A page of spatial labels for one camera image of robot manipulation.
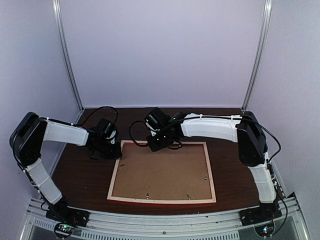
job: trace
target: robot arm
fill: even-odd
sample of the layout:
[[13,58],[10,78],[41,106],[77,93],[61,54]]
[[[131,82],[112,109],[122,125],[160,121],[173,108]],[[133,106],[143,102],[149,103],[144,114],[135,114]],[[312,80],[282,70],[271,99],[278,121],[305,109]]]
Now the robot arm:
[[97,126],[84,128],[29,112],[12,133],[9,143],[19,167],[49,205],[46,216],[57,221],[71,219],[70,225],[85,226],[88,220],[84,219],[88,219],[89,213],[68,208],[68,201],[42,163],[42,143],[54,141],[86,146],[92,152],[98,151],[102,158],[116,159],[122,156],[120,143],[115,141],[117,135],[116,126],[104,118]]
[[183,137],[218,138],[238,143],[239,159],[250,169],[260,200],[259,211],[243,212],[242,219],[250,218],[248,214],[255,220],[257,217],[254,214],[267,215],[264,219],[279,216],[274,173],[272,166],[268,164],[266,136],[252,112],[232,116],[177,113],[170,117],[155,108],[144,120],[151,132],[146,138],[147,144],[153,152],[174,142],[179,143]]

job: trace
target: white panel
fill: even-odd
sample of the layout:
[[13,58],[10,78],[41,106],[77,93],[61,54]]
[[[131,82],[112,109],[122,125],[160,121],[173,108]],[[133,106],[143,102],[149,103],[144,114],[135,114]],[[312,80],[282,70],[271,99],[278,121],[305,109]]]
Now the white panel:
[[61,0],[84,106],[241,106],[264,2]]
[[[274,159],[285,193],[295,191],[311,239],[320,213],[320,1],[276,0],[259,76],[249,104],[279,138]],[[269,137],[271,153],[277,145]]]
[[[68,82],[52,1],[0,1],[0,239],[17,239],[32,193],[15,163],[9,137],[33,111],[74,121],[78,109]],[[43,145],[49,172],[60,143]]]

